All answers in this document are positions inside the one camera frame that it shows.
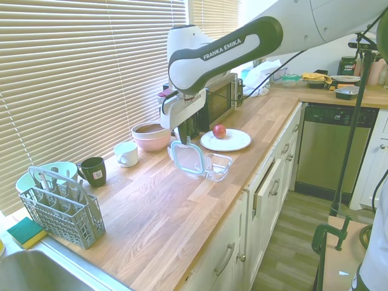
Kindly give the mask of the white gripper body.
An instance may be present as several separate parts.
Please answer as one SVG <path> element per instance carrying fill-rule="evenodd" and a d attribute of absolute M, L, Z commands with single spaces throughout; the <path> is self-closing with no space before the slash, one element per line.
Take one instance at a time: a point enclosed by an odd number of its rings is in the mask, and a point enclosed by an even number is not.
<path fill-rule="evenodd" d="M 196 95 L 186 95 L 178 90 L 165 90 L 161 104 L 160 125 L 164 129 L 174 129 L 189 117 L 204 107 L 206 91 L 201 90 Z"/>

